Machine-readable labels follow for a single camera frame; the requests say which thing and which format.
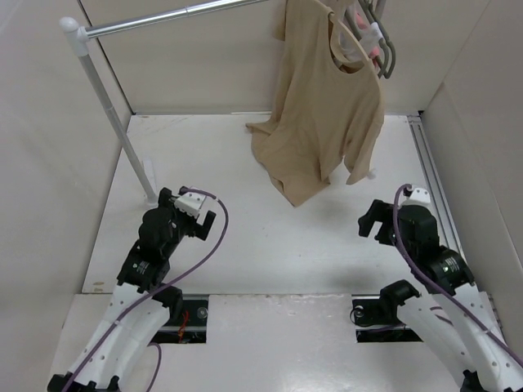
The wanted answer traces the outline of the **beige t shirt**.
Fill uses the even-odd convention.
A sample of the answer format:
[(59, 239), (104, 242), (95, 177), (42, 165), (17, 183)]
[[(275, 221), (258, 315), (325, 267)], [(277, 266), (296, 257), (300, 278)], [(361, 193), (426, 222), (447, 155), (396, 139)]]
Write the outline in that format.
[(294, 207), (327, 188), (339, 165), (347, 185), (364, 179), (384, 123), (374, 63), (334, 64), (332, 14), (321, 1), (285, 2), (275, 31), (284, 49), (272, 111), (246, 125), (254, 158)]

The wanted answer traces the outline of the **grey clothes hanger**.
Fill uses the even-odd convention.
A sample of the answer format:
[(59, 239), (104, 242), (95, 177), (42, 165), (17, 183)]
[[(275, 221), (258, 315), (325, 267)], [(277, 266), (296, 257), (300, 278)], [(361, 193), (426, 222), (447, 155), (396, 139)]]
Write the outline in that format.
[(396, 48), (387, 33), (384, 24), (381, 21), (387, 2), (377, 1), (350, 1), (346, 6), (351, 11), (358, 11), (368, 23), (376, 22), (380, 28), (383, 38), (379, 41), (379, 56), (373, 63), (378, 71), (380, 78), (389, 79), (396, 67)]

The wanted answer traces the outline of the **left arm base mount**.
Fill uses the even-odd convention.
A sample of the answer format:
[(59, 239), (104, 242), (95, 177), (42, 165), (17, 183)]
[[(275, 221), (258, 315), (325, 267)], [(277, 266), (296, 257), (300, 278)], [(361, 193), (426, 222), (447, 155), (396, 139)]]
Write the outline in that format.
[(157, 344), (205, 344), (208, 325), (208, 295), (183, 297), (182, 310), (171, 318), (152, 338)]

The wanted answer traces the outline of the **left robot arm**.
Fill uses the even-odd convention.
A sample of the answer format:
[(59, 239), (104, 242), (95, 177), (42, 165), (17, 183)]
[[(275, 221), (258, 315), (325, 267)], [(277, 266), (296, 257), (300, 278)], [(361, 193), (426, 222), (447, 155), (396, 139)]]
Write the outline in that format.
[(206, 240), (216, 213), (203, 205), (211, 194), (164, 188), (158, 205), (147, 211), (138, 239), (118, 273), (103, 318), (69, 370), (51, 377), (49, 391), (121, 391), (147, 345), (166, 323), (175, 323), (183, 294), (164, 279), (170, 258), (184, 238)]

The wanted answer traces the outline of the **wooden clothes hanger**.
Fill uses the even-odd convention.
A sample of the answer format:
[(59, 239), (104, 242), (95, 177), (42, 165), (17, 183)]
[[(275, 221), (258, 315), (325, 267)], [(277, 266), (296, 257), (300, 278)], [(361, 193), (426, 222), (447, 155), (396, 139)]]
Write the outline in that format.
[(374, 24), (363, 21), (357, 1), (324, 1), (333, 14), (330, 50), (338, 67), (356, 69), (365, 61), (373, 61), (379, 34)]

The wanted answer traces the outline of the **aluminium rail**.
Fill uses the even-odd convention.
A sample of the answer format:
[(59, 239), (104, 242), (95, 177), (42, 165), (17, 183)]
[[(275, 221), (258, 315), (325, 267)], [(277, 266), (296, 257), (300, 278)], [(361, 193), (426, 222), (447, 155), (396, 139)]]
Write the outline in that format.
[(434, 210), (434, 215), (438, 220), (438, 230), (441, 242), (462, 255), (463, 248), (448, 201), (445, 197), (445, 192), (436, 168), (436, 163), (432, 157), (422, 119), (419, 115), (408, 115), (407, 120), (413, 135), (414, 144), (418, 151), (422, 172), (427, 183), (427, 190), (431, 195), (431, 205)]

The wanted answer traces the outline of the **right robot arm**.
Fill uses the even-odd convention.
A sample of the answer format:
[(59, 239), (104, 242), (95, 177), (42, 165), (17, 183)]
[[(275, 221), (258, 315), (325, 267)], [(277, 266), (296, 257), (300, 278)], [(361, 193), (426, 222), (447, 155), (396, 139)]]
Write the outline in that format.
[(472, 272), (459, 253), (440, 244), (437, 221), (422, 204), (373, 200), (358, 220), (367, 237), (400, 251), (422, 294), (403, 279), (384, 287), (360, 326), (403, 323), (444, 364), (462, 391), (520, 391), (522, 360), (507, 346), (489, 302), (481, 297)]

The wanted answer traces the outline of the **pink patterned garment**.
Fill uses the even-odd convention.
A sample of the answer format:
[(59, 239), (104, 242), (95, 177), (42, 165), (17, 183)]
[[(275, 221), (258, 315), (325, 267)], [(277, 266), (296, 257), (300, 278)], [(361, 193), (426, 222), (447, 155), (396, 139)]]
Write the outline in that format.
[(379, 40), (382, 38), (381, 30), (376, 22), (368, 24), (363, 17), (355, 13), (356, 32), (360, 35), (360, 45), (364, 48), (369, 58), (379, 55)]

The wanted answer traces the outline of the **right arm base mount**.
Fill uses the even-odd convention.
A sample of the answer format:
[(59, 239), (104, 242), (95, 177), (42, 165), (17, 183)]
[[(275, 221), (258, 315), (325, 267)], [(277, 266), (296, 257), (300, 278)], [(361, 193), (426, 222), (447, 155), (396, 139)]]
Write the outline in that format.
[(377, 296), (353, 296), (350, 319), (356, 327), (358, 343), (421, 342), (422, 339), (402, 323), (386, 300)]

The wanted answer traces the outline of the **white tank top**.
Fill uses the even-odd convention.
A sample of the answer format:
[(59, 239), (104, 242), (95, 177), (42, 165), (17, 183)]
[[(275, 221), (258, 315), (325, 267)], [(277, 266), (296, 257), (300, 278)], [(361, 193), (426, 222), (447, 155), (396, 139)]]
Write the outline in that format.
[(362, 61), (361, 47), (369, 59), (376, 60), (379, 56), (379, 41), (383, 38), (378, 24), (368, 23), (358, 11), (349, 8), (337, 19), (333, 42), (336, 44), (338, 59), (346, 63)]

